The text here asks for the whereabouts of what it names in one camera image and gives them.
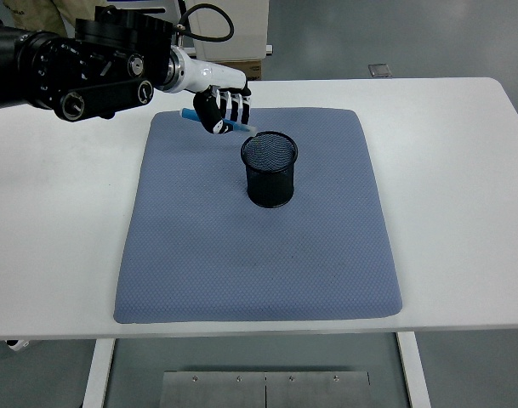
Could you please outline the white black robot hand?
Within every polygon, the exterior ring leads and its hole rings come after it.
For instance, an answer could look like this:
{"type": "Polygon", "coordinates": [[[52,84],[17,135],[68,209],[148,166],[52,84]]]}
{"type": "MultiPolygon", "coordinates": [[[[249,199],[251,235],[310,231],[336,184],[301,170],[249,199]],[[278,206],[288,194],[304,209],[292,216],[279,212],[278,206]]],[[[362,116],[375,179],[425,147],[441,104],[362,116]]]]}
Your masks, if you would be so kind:
{"type": "Polygon", "coordinates": [[[185,62],[184,90],[194,93],[193,107],[202,126],[213,134],[229,133],[230,121],[248,125],[251,90],[246,75],[235,68],[189,59],[185,62]]]}

